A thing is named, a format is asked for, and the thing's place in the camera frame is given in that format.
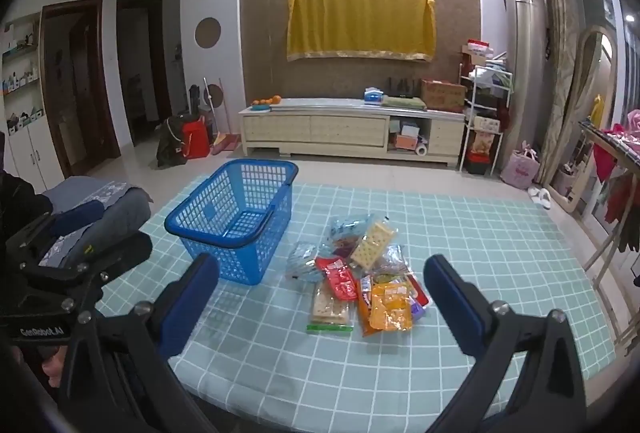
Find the left hand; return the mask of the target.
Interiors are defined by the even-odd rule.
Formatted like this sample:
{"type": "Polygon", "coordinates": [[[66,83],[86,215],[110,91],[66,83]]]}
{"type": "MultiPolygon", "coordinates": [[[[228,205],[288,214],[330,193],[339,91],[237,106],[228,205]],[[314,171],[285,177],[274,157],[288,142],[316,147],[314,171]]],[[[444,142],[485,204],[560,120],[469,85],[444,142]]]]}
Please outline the left hand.
{"type": "Polygon", "coordinates": [[[59,387],[61,384],[66,353],[67,347],[60,346],[51,357],[42,363],[42,370],[48,377],[50,387],[59,387]]]}

